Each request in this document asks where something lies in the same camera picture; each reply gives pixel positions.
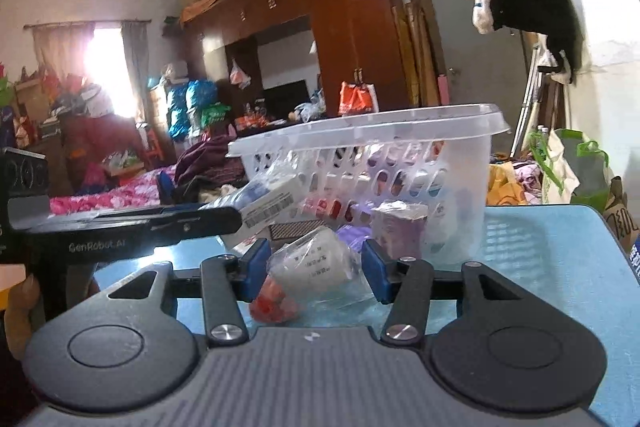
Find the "person left hand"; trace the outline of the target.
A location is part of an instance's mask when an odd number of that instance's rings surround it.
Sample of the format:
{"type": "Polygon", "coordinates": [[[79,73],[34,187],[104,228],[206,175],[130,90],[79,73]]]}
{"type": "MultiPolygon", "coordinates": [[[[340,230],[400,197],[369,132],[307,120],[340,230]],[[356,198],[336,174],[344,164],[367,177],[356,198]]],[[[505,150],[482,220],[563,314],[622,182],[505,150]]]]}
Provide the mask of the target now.
{"type": "Polygon", "coordinates": [[[30,312],[35,308],[39,298],[39,283],[32,274],[9,291],[8,307],[4,314],[4,330],[9,350],[17,360],[23,358],[27,343],[32,338],[34,330],[30,312]]]}

